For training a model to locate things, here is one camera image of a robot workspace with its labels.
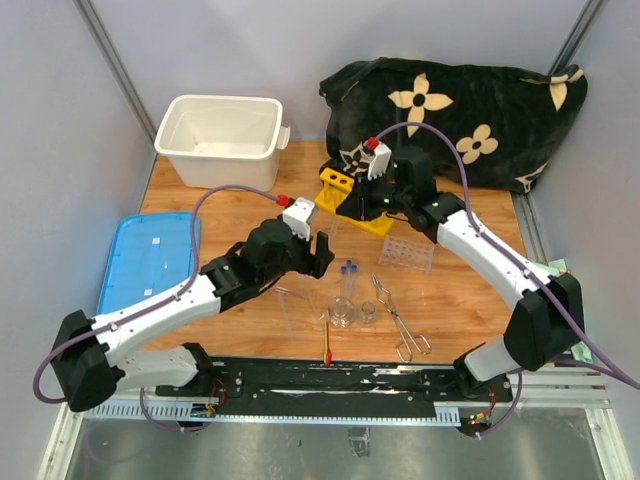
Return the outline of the clear plastic tube rack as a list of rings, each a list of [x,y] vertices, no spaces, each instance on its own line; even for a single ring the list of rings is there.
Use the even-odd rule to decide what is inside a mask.
[[[435,247],[432,244],[409,241],[387,235],[378,263],[429,275]]]

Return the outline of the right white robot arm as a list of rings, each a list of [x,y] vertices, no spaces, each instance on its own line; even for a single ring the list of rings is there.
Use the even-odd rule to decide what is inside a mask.
[[[536,371],[576,345],[584,331],[581,286],[571,274],[551,274],[526,260],[436,186],[427,154],[417,147],[366,148],[368,169],[356,175],[337,214],[362,221],[403,214],[411,227],[463,259],[511,310],[504,334],[454,362],[453,387],[466,400],[508,372]]]

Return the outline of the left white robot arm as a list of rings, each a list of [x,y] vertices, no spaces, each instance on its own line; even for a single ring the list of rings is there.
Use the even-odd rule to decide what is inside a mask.
[[[193,280],[108,314],[89,318],[77,310],[66,315],[51,362],[64,402],[84,412],[126,386],[136,387],[125,364],[145,344],[256,298],[289,272],[319,279],[334,258],[327,233],[307,240],[282,217],[267,219],[246,241],[205,264]]]

